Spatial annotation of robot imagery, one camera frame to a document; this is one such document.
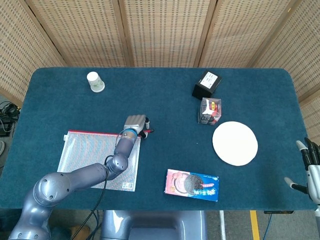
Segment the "wicker wall panel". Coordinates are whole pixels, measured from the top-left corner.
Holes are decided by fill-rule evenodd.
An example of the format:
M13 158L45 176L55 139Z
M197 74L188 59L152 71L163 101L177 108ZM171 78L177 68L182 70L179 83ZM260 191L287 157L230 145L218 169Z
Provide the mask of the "wicker wall panel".
M245 67L290 0L219 0L200 67Z
M286 69L299 97L320 88L320 0L301 1L254 67Z
M136 67L193 67L210 0L125 0Z
M320 97L301 107L309 138L320 145Z
M126 66L112 0L27 0L27 3L69 65Z
M66 64L22 4L0 0L0 93L20 107L37 68Z

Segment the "white paper cup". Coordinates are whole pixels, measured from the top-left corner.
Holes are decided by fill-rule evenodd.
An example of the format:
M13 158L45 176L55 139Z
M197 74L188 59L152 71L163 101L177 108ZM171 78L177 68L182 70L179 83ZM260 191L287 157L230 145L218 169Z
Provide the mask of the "white paper cup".
M86 79L88 80L90 88L93 92L100 93L103 89L105 89L105 83L95 71L89 72L86 76Z

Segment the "table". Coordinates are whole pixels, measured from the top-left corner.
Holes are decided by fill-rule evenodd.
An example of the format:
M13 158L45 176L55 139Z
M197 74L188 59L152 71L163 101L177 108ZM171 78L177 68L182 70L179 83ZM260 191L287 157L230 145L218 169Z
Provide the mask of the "table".
M214 126L197 123L200 100L192 97L205 68L36 70L0 179L0 207L21 208L36 181L57 170L69 129L118 133L127 116L146 114L155 131L140 146L136 190L108 190L100 209L314 209L307 195L284 181L306 182L295 142L307 133L290 75L283 69L208 69L222 77L213 94L222 99L222 117ZM90 71L104 80L104 91L90 90ZM258 152L248 165L231 166L213 149L213 132L227 121L246 124L256 135ZM219 176L218 202L164 194L167 169ZM75 192L58 207L91 209L100 194Z

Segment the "small black box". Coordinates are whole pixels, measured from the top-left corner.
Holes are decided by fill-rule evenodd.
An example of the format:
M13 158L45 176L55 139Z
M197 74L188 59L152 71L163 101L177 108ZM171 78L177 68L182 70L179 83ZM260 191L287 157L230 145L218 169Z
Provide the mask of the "small black box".
M217 74L206 70L201 79L194 85L192 96L202 100L202 98L211 98L221 81Z

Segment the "white paper plate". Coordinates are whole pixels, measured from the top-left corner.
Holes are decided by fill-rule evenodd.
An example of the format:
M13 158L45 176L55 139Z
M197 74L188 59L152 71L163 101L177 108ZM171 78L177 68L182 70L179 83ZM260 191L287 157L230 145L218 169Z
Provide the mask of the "white paper plate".
M213 133L212 144L219 158L234 166L250 163L258 151L254 132L237 121L222 123Z

